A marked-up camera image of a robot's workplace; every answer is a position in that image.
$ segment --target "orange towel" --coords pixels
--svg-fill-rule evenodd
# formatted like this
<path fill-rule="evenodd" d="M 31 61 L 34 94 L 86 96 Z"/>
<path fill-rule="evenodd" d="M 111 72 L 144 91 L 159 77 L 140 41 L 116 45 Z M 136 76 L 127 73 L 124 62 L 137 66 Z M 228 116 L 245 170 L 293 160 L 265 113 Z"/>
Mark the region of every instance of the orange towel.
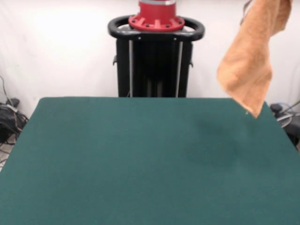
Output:
<path fill-rule="evenodd" d="M 255 0 L 217 71 L 224 90 L 256 118 L 272 79 L 269 40 L 285 29 L 292 1 Z"/>

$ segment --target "green table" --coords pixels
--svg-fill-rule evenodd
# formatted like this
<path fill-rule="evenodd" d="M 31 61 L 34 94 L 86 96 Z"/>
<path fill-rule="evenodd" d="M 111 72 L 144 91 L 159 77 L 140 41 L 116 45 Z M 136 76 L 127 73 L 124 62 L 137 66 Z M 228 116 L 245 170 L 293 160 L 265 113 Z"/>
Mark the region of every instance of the green table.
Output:
<path fill-rule="evenodd" d="M 300 158 L 267 106 L 46 98 L 0 173 L 1 225 L 298 225 Z"/>

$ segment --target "black handle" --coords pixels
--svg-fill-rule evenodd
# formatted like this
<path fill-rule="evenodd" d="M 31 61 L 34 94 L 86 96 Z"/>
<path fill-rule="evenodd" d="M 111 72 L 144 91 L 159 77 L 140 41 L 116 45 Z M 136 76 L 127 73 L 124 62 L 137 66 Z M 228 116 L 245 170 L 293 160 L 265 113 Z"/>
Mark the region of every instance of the black handle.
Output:
<path fill-rule="evenodd" d="M 125 40 L 143 40 L 143 41 L 184 41 L 192 42 L 203 38 L 205 27 L 197 20 L 182 17 L 185 20 L 185 26 L 194 29 L 194 31 L 178 30 L 173 32 L 149 32 L 134 30 L 130 27 L 119 29 L 120 26 L 127 25 L 131 16 L 122 16 L 111 20 L 108 24 L 108 32 L 117 39 Z"/>

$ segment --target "white wall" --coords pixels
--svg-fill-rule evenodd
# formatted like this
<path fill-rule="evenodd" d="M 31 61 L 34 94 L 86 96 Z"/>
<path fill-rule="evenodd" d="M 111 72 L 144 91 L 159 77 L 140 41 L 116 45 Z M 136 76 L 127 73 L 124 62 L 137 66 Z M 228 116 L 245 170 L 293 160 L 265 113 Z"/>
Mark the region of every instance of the white wall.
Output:
<path fill-rule="evenodd" d="M 195 43 L 189 97 L 226 97 L 216 70 L 238 31 L 246 0 L 178 0 L 179 15 L 204 23 Z M 271 41 L 269 102 L 300 98 L 300 3 L 285 32 Z M 138 0 L 1 0 L 0 74 L 10 97 L 30 115 L 45 96 L 117 96 L 115 40 L 108 22 L 137 13 Z"/>

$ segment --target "red robot part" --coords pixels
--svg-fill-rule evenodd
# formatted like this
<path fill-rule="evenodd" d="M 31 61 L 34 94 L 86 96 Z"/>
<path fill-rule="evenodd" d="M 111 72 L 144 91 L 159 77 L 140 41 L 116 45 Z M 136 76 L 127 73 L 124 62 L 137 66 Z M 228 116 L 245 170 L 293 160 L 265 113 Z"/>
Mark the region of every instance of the red robot part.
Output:
<path fill-rule="evenodd" d="M 176 0 L 140 0 L 141 11 L 129 18 L 137 30 L 168 32 L 181 30 L 184 19 L 176 16 Z"/>

